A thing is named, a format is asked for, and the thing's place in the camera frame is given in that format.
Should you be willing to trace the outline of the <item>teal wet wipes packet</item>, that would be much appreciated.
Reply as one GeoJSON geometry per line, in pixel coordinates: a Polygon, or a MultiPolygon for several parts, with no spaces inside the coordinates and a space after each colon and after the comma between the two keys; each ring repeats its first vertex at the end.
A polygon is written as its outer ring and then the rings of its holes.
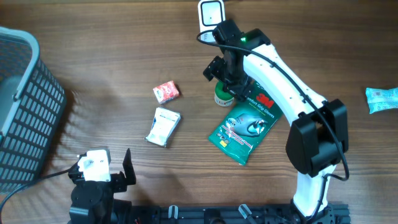
{"type": "Polygon", "coordinates": [[[397,109],[397,88],[389,90],[367,88],[366,98],[369,106],[369,113],[397,109]]]}

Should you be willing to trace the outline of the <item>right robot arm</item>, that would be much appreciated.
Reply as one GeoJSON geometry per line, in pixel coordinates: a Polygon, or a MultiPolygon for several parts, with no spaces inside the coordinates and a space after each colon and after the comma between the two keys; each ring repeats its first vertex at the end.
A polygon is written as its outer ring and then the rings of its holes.
{"type": "Polygon", "coordinates": [[[339,100],[326,100],[283,62],[259,29],[242,32],[235,21],[218,23],[211,45],[220,48],[203,74],[216,78],[223,91],[246,101],[256,83],[282,110],[290,125],[285,147],[298,172],[297,190],[288,212],[292,223],[349,223],[349,208],[326,200],[331,179],[347,181],[348,115],[339,100]]]}

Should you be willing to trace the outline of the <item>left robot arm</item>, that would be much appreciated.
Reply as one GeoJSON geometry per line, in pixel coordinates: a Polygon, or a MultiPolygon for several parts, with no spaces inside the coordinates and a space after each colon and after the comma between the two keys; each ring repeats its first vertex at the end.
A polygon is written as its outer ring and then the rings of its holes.
{"type": "Polygon", "coordinates": [[[135,223],[132,203],[114,199],[115,193],[126,192],[136,184],[131,162],[131,150],[123,159],[123,171],[111,174],[110,150],[106,146],[91,148],[78,156],[78,161],[68,171],[75,184],[71,193],[70,223],[135,223]]]}

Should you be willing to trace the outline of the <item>dark mesh shopping basket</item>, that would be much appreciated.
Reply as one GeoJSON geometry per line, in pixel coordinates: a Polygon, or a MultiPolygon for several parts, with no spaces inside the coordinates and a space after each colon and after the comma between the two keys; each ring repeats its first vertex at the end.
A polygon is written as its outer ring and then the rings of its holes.
{"type": "Polygon", "coordinates": [[[1,28],[1,194],[38,178],[67,97],[37,39],[1,28]]]}

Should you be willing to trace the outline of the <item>green 3M gloves package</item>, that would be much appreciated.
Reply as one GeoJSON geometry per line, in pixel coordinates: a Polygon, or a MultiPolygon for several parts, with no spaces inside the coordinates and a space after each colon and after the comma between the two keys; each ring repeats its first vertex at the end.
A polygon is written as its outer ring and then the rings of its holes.
{"type": "Polygon", "coordinates": [[[282,110],[268,92],[255,82],[254,89],[247,99],[235,104],[209,135],[208,140],[221,152],[244,166],[250,154],[282,115],[282,110]]]}

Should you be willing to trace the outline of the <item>red Kleenex tissue pack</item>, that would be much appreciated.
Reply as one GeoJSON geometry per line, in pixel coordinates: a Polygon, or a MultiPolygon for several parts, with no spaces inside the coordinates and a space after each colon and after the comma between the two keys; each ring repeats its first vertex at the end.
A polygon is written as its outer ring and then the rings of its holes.
{"type": "Polygon", "coordinates": [[[159,104],[166,103],[180,96],[180,92],[173,80],[153,88],[153,92],[159,104]]]}

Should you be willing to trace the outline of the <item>green lid plastic jar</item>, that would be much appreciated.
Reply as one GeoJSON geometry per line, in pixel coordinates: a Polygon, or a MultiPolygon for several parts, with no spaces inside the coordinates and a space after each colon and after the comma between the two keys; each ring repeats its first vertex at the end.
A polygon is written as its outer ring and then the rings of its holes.
{"type": "Polygon", "coordinates": [[[233,104],[234,97],[229,93],[223,91],[223,84],[218,82],[215,86],[215,102],[223,107],[227,107],[233,104]]]}

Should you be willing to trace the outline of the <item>white small packet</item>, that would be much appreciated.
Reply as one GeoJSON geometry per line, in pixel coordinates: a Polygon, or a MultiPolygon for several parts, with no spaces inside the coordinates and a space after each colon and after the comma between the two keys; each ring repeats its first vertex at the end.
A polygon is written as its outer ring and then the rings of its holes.
{"type": "Polygon", "coordinates": [[[180,113],[162,107],[156,108],[150,133],[144,139],[158,146],[166,147],[167,141],[180,119],[180,113]]]}

